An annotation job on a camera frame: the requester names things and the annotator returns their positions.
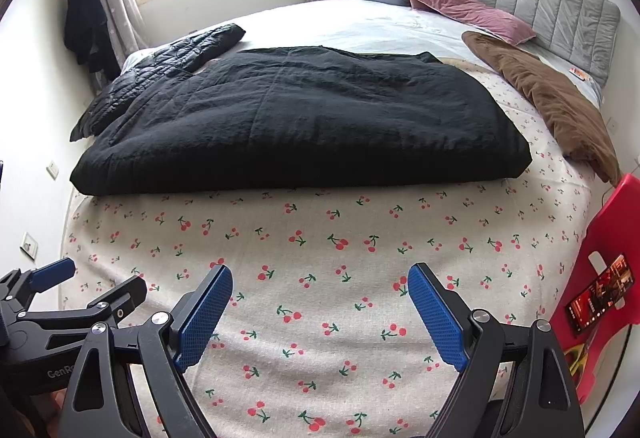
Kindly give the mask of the cherry print blanket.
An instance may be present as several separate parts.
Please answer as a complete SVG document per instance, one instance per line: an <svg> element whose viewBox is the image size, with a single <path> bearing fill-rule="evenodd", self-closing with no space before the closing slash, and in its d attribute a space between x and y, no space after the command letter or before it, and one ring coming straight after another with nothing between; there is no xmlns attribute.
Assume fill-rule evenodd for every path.
<svg viewBox="0 0 640 438"><path fill-rule="evenodd" d="M468 72L526 137L515 179L385 189L74 195L64 308L131 276L148 287L134 325L175 305L210 267L233 293L186 380L221 437L414 437L457 373L408 295L424 262L500 321L549 318L588 221L596 177L567 161L538 112L499 76Z"/></svg>

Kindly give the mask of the red plastic stool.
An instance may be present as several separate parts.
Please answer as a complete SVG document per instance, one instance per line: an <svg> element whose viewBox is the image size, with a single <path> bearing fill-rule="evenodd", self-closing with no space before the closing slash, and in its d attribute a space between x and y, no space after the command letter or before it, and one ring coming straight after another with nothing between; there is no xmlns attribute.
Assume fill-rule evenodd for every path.
<svg viewBox="0 0 640 438"><path fill-rule="evenodd" d="M624 254L634 275L634 285L626 295L592 327L576 335L565 308L605 268ZM585 402L594 386L594 368L609 340L627 325L639 323L639 180L627 174L615 188L587 228L575 266L551 318L562 351L588 345L584 375L575 385L579 402Z"/></svg>

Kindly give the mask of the brown garment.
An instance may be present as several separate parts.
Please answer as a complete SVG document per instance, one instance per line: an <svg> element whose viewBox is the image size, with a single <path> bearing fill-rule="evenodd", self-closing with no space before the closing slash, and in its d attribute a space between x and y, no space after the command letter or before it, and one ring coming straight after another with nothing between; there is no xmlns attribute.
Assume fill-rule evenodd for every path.
<svg viewBox="0 0 640 438"><path fill-rule="evenodd" d="M538 111L564 157L586 163L613 186L623 177L600 111L570 79L503 40L466 31L462 41Z"/></svg>

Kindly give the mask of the black puffer jacket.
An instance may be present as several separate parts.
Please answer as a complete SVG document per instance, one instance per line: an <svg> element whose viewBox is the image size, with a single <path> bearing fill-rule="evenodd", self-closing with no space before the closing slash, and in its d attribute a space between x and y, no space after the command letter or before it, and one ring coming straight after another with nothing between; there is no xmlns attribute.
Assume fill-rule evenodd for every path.
<svg viewBox="0 0 640 438"><path fill-rule="evenodd" d="M90 102L70 132L70 141L100 135L124 114L147 88L168 79L183 79L239 44L245 30L233 22L196 32L163 45L111 83Z"/></svg>

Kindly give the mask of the white wall socket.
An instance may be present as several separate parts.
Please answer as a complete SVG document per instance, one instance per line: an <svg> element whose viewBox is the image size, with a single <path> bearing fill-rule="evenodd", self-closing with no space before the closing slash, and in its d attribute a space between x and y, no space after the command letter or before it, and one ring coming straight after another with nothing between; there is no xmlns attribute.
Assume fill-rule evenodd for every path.
<svg viewBox="0 0 640 438"><path fill-rule="evenodd" d="M53 180L56 180L58 178L58 168L54 163L50 163L46 167L46 170Z"/></svg>

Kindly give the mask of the bed with grey sheet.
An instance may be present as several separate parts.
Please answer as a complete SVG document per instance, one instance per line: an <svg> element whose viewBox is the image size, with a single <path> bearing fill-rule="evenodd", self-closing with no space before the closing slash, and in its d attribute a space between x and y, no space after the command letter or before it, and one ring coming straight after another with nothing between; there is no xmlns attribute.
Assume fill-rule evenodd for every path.
<svg viewBox="0 0 640 438"><path fill-rule="evenodd" d="M353 53L419 54L484 66L462 41L477 28L442 15L363 0L308 2L263 10L232 22L245 31L239 50L322 45Z"/></svg>

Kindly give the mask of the pink velvet pillow front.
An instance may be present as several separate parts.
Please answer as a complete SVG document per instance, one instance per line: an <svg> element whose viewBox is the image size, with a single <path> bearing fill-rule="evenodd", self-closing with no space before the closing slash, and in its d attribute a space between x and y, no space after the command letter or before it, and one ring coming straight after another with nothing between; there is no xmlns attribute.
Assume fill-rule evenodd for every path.
<svg viewBox="0 0 640 438"><path fill-rule="evenodd" d="M451 20L489 32L511 45L520 45L536 38L536 32L525 21L479 0L414 0L414 2Z"/></svg>

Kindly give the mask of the small orange white packet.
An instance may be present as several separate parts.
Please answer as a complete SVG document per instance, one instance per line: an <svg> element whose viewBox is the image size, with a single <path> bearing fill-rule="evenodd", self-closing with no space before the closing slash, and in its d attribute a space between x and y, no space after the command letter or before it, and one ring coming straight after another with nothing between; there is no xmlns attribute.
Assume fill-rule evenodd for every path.
<svg viewBox="0 0 640 438"><path fill-rule="evenodd" d="M570 73L574 74L574 76L576 76L576 78L581 81L589 82L589 83L593 82L593 77L590 76L590 74L588 74L584 70L579 69L577 67L570 67Z"/></svg>

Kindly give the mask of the dark clothes hanging on wall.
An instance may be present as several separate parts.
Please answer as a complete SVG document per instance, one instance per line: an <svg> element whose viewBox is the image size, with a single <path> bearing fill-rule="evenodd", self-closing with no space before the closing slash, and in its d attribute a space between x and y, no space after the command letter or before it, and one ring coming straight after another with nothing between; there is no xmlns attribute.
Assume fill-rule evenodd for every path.
<svg viewBox="0 0 640 438"><path fill-rule="evenodd" d="M94 94L120 74L100 0L67 0L63 41L84 68Z"/></svg>

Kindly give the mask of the lower wall socket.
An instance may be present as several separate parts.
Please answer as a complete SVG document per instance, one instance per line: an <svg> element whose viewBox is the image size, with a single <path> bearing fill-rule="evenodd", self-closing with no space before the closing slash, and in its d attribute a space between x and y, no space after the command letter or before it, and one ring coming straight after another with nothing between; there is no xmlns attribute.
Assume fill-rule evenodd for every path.
<svg viewBox="0 0 640 438"><path fill-rule="evenodd" d="M35 261L38 253L38 242L28 233L25 233L20 249L29 259Z"/></svg>

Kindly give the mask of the large black quilted coat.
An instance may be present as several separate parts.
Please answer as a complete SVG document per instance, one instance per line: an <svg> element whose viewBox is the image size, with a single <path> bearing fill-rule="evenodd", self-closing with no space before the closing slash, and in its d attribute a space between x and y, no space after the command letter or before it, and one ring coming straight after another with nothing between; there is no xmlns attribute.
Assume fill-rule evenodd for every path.
<svg viewBox="0 0 640 438"><path fill-rule="evenodd" d="M430 53L243 50L96 108L84 195L516 178L529 144L473 76Z"/></svg>

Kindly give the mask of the smartphone with lit screen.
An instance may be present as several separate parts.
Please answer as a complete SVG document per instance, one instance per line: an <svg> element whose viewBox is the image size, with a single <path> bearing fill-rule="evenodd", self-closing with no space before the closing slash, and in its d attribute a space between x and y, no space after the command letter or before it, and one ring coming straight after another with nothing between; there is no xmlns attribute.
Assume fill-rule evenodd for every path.
<svg viewBox="0 0 640 438"><path fill-rule="evenodd" d="M634 275L624 254L605 268L565 308L576 335L584 333L614 307L634 285Z"/></svg>

